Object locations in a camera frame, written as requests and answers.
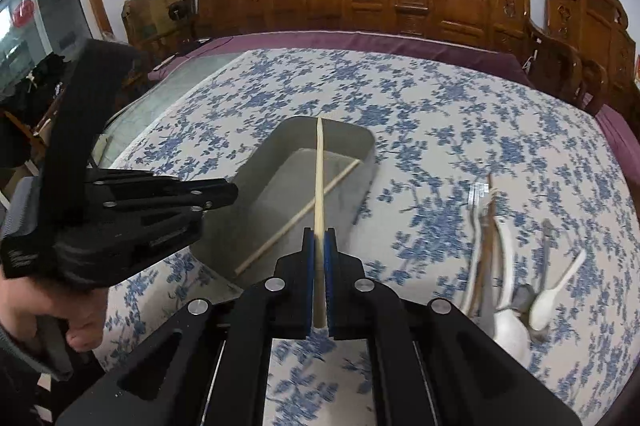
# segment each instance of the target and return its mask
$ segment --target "red sticker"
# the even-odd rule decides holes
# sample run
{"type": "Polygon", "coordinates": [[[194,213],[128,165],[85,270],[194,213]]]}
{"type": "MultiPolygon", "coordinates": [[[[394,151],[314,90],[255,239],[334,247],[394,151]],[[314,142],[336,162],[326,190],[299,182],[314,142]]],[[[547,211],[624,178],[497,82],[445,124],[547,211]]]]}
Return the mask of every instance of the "red sticker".
{"type": "Polygon", "coordinates": [[[20,3],[18,3],[18,6],[14,9],[14,13],[11,15],[14,27],[21,28],[29,23],[33,18],[34,10],[35,5],[31,0],[22,0],[20,3]]]}

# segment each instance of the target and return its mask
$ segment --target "gray plastic tray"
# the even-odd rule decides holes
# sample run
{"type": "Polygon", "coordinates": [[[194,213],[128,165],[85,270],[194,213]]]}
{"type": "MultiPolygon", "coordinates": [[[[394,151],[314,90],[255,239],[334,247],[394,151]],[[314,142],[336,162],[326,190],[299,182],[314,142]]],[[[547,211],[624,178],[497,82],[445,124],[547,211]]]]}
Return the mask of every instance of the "gray plastic tray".
{"type": "MultiPolygon", "coordinates": [[[[324,199],[324,224],[335,227],[340,250],[375,172],[375,138],[366,128],[323,119],[324,185],[354,159],[360,163],[324,199]]],[[[207,211],[204,235],[191,246],[196,258],[241,287],[273,275],[276,260],[299,251],[305,227],[313,227],[309,211],[270,250],[239,277],[235,269],[278,232],[314,197],[315,117],[292,117],[276,129],[239,168],[233,178],[238,200],[207,211]]]]}

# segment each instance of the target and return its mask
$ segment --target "tablecloth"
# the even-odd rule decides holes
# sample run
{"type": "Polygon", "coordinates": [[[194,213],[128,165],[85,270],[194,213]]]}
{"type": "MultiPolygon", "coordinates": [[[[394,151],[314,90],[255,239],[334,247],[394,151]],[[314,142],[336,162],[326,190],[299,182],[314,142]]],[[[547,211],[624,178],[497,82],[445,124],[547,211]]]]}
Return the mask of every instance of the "tablecloth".
{"type": "MultiPolygon", "coordinates": [[[[489,171],[497,213],[516,242],[516,284],[538,287],[544,218],[555,228],[551,283],[586,251],[556,300],[550,341],[531,346],[527,367],[595,424],[639,358],[640,229],[594,119],[526,86],[431,60],[254,50],[176,102],[114,167],[232,177],[293,115],[355,123],[376,136],[378,171],[343,252],[402,298],[460,303],[472,249],[468,189],[489,171]]],[[[215,302],[239,292],[180,251],[111,290],[98,360],[107,369],[121,361],[193,297],[215,302]]],[[[335,342],[324,330],[274,340],[264,423],[374,424],[366,344],[335,342]]]]}

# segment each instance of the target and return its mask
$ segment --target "white spoon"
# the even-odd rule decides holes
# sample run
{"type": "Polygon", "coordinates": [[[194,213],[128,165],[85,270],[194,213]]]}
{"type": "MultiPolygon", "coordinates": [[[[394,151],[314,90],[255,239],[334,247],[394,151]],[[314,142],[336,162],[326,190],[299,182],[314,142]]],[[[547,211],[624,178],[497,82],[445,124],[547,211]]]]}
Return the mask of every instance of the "white spoon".
{"type": "Polygon", "coordinates": [[[558,282],[558,285],[552,289],[543,290],[533,302],[531,310],[529,311],[529,326],[533,330],[542,330],[551,321],[551,314],[556,309],[556,296],[571,279],[580,266],[587,259],[587,253],[580,251],[580,254],[576,257],[574,262],[569,266],[569,269],[564,273],[562,279],[558,282]]]}
{"type": "Polygon", "coordinates": [[[525,366],[529,353],[529,332],[527,327],[511,310],[511,295],[513,295],[513,240],[507,222],[502,216],[495,216],[498,235],[502,246],[503,275],[502,292],[498,301],[498,312],[494,314],[494,341],[502,347],[513,359],[525,366]]]}

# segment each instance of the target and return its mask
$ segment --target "table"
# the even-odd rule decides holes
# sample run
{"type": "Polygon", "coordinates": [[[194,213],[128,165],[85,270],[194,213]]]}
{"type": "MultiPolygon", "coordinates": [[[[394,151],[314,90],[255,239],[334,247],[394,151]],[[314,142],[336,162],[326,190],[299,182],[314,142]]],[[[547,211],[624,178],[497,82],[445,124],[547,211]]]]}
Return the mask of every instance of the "table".
{"type": "MultiPolygon", "coordinates": [[[[604,414],[638,361],[640,229],[620,167],[593,118],[533,89],[430,60],[342,50],[254,50],[214,72],[123,152],[114,167],[183,179],[233,176],[293,115],[363,125],[378,172],[344,252],[402,298],[460,303],[472,248],[468,188],[491,171],[516,241],[516,284],[538,287],[540,223],[555,227],[549,279],[584,249],[559,295],[551,340],[529,371],[585,425],[604,414]]],[[[494,280],[500,284],[500,277],[494,280]]],[[[188,250],[110,293],[109,368],[191,298],[239,289],[188,250]]],[[[274,340],[265,424],[373,424],[364,342],[274,340]]]]}

